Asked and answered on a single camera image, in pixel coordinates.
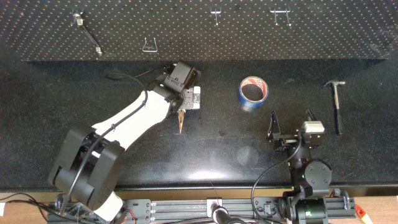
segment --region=hammer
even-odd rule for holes
[[[338,80],[330,80],[328,81],[327,84],[331,84],[333,86],[333,91],[335,94],[335,105],[336,105],[336,112],[335,112],[335,118],[336,118],[336,130],[337,130],[337,136],[341,136],[343,134],[343,125],[341,124],[341,116],[340,116],[340,106],[338,103],[338,95],[337,95],[337,86],[338,85],[345,85],[345,81],[338,81]]]

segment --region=wooden floor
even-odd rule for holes
[[[398,198],[397,197],[356,197],[355,201],[370,216],[374,224],[398,223]],[[6,204],[4,216],[0,223],[30,223],[45,224],[39,210],[31,205],[21,203]],[[330,224],[361,224],[359,218],[345,220],[329,220]]]

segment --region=white paper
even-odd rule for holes
[[[4,216],[4,207],[6,206],[5,203],[0,203],[0,216]]]

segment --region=metal tool hanging on pegboard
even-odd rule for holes
[[[99,56],[102,56],[102,50],[100,45],[97,43],[97,41],[94,39],[93,36],[91,36],[91,34],[87,31],[83,21],[84,19],[82,18],[83,16],[83,11],[74,11],[73,13],[73,23],[72,25],[74,25],[74,23],[77,23],[77,26],[80,27],[82,29],[82,31],[87,35],[87,37],[89,38],[89,40],[95,45],[95,50],[97,51],[97,54]]]

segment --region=hammer handle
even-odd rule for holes
[[[337,136],[341,136],[343,134],[343,122],[341,120],[340,116],[340,109],[336,109],[336,130],[337,130]]]

